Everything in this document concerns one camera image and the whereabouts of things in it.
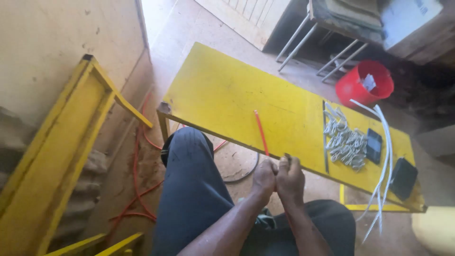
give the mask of concrete floor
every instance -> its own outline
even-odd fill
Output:
[[[193,43],[202,44],[217,49],[249,65],[288,80],[305,90],[319,94],[331,101],[338,99],[334,91],[334,82],[322,83],[321,77],[315,76],[316,70],[295,60],[277,72],[279,63],[276,63],[276,54],[264,54],[244,40],[236,32],[223,24],[210,12],[202,8],[193,0],[158,0],[143,3],[148,39],[150,44],[151,60],[154,72],[153,99],[147,106],[147,116],[156,124],[147,135],[162,145],[162,139],[155,116],[155,107],[161,101],[167,88],[171,84],[179,67],[189,53]],[[397,129],[415,134],[419,121],[415,118],[381,103],[383,112],[389,124]],[[221,140],[210,136],[214,145]],[[156,184],[164,175],[164,167],[159,159],[159,151],[141,141],[142,149],[139,164],[140,190]],[[90,219],[89,228],[84,236],[91,236],[100,232],[107,232],[110,224],[108,217],[119,213],[123,206],[134,196],[131,176],[131,154],[134,146],[134,130],[126,138],[109,175],[103,185],[101,201],[97,205]],[[415,161],[419,169],[419,180],[422,185],[427,205],[455,206],[454,168],[431,158],[417,143],[413,141]],[[255,153],[238,145],[227,143],[215,154],[215,163],[220,173],[225,176],[242,170],[238,175],[246,173],[254,164]],[[339,200],[339,186],[337,183],[321,178],[305,171],[306,188],[304,200],[333,199]],[[248,194],[252,177],[227,188],[234,202]],[[144,201],[152,212],[157,211],[157,204],[161,189],[152,192]],[[368,196],[347,188],[347,203],[365,203]],[[268,204],[273,214],[283,212],[283,206],[277,195],[273,195]],[[411,229],[410,214],[384,213],[383,234],[379,235],[374,229],[368,240],[361,244],[368,226],[374,218],[374,213],[357,223],[356,255],[431,255],[416,240]],[[148,232],[143,253],[151,248],[153,224],[147,219],[128,218],[120,224],[112,241],[119,241],[138,231]]]

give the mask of table top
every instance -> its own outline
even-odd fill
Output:
[[[271,157],[279,159],[284,153],[291,154],[300,158],[305,170],[371,194],[379,181],[385,143],[381,166],[366,160],[366,165],[356,173],[341,162],[332,163],[328,155],[327,174],[323,100],[319,95],[197,42],[163,99],[171,109],[168,118],[264,153],[253,112],[257,110]],[[359,128],[366,133],[372,128],[385,138],[380,121],[340,107],[351,129]],[[394,164],[398,158],[405,157],[415,165],[409,135],[393,128],[390,135]],[[392,192],[387,194],[387,199],[415,212],[425,208],[418,181],[405,202]]]
[[[380,32],[331,15],[327,10],[325,0],[310,0],[309,6],[311,20],[317,22],[319,26],[341,35],[382,47],[383,39]]]

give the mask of dark blue trousers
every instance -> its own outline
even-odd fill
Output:
[[[152,255],[173,256],[227,213],[234,203],[213,161],[213,145],[194,128],[182,128],[166,141],[166,166],[158,208]],[[307,214],[335,255],[354,255],[355,220],[333,200],[305,204]],[[276,229],[255,225],[241,255],[298,255],[284,214],[275,216]]]

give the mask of man's hand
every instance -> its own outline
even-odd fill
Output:
[[[300,160],[292,157],[282,157],[277,174],[277,192],[283,207],[302,207],[303,190],[305,188],[305,175],[300,167]]]
[[[269,159],[259,164],[253,174],[253,186],[250,194],[258,197],[261,205],[268,204],[270,196],[275,190],[275,174],[278,172],[277,166]]]

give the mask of red plastic bucket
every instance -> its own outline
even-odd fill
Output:
[[[376,87],[368,92],[362,85],[362,80],[370,74],[374,78]],[[364,105],[385,99],[394,91],[394,81],[390,72],[377,61],[361,61],[351,71],[344,75],[335,85],[335,91],[341,104],[353,108],[356,107],[350,99]]]

